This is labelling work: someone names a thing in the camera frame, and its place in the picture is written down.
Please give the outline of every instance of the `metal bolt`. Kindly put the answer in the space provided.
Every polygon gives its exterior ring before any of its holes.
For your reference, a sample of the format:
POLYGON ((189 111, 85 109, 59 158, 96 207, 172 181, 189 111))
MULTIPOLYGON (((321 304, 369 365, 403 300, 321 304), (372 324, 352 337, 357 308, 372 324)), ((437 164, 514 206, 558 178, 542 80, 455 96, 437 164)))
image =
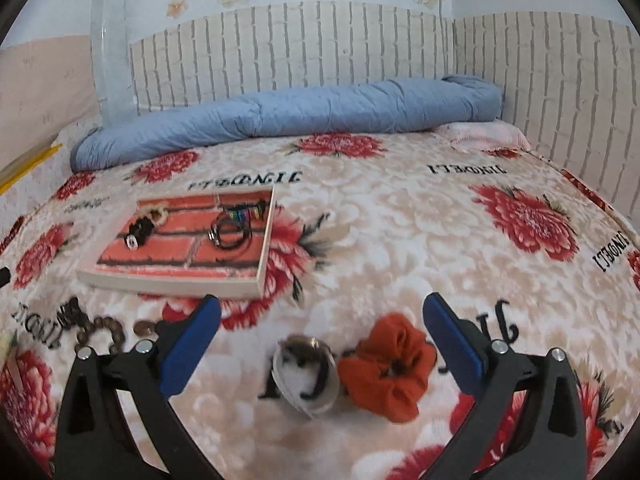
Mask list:
POLYGON ((135 349, 136 352, 140 354, 148 354, 151 352, 151 349, 154 347, 154 342, 151 339, 143 339, 142 341, 138 341, 136 343, 135 349))
POLYGON ((551 351, 551 357, 556 361, 562 362, 566 359, 566 354, 564 353, 564 350, 562 350, 561 348, 554 348, 551 351))
POLYGON ((497 354, 506 354, 509 351, 509 345, 502 339, 496 339, 491 343, 492 350, 497 354))
POLYGON ((82 359, 82 361, 84 361, 85 359, 91 357, 92 352, 93 351, 89 346, 83 346, 78 350, 78 353, 76 355, 78 356, 78 359, 82 359))

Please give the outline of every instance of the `blue gripper pad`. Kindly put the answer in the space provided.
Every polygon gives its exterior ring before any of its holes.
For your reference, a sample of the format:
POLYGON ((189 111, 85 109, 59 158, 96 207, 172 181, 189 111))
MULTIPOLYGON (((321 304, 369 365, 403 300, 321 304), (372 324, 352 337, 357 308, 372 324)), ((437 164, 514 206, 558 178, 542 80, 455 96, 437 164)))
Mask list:
POLYGON ((162 361, 159 387, 165 399, 182 393, 216 335, 222 318, 218 298, 205 296, 193 315, 195 318, 162 361))
POLYGON ((488 368, 488 359, 479 348, 482 340, 478 336, 484 338, 482 333, 470 321, 459 319, 437 292, 425 298, 422 320, 462 393, 481 397, 488 368))

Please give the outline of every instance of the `scrunchie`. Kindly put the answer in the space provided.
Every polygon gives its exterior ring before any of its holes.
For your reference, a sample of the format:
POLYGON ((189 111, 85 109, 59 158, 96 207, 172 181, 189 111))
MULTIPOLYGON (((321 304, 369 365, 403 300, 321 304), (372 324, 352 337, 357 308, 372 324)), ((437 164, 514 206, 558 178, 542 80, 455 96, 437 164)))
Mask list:
POLYGON ((424 332, 402 314, 391 313, 360 340, 354 356, 338 361, 338 376, 358 408, 391 422, 409 422, 418 416, 417 403, 436 359, 424 332))

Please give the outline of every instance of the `yellow strip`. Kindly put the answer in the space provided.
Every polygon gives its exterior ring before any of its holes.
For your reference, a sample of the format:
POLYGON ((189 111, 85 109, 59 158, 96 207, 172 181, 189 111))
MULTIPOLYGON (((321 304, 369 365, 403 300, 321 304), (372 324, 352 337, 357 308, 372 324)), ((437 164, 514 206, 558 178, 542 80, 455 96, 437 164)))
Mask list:
POLYGON ((9 189, 13 184, 18 182, 22 177, 24 177, 27 173, 29 173, 33 168, 37 165, 41 164, 49 157, 53 156, 60 148, 62 144, 56 144, 55 146, 51 146, 49 149, 45 150, 42 153, 34 156, 27 162, 25 162, 16 172, 10 176, 8 179, 0 182, 0 195, 2 195, 7 189, 9 189))

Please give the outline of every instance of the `floral bedspread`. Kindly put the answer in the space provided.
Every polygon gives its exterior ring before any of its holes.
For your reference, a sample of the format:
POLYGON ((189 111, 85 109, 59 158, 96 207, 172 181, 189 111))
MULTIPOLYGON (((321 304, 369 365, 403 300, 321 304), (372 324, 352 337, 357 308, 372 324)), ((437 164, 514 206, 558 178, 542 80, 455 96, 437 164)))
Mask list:
MULTIPOLYGON (((460 427, 472 401, 440 359, 420 415, 391 424, 348 398, 305 420, 259 399, 279 339, 306 332, 340 353, 376 317, 421 326, 436 290, 460 316, 516 351, 565 348, 579 379, 590 477, 638 416, 640 251, 637 235, 571 174, 535 154, 461 153, 430 134, 255 139, 165 155, 71 177, 0 254, 0 330, 18 331, 24 394, 0 374, 0 406, 47 471, 56 415, 74 359, 73 332, 55 325, 71 296, 90 317, 113 316, 137 340, 138 319, 183 319, 197 301, 85 286, 74 267, 124 196, 273 182, 265 295, 223 301, 223 327, 172 406, 231 480, 412 480, 460 427)), ((98 352, 107 341, 95 338, 98 352)), ((122 402, 145 458, 161 466, 129 397, 122 402)), ((504 452, 522 408, 513 397, 482 460, 504 452)))

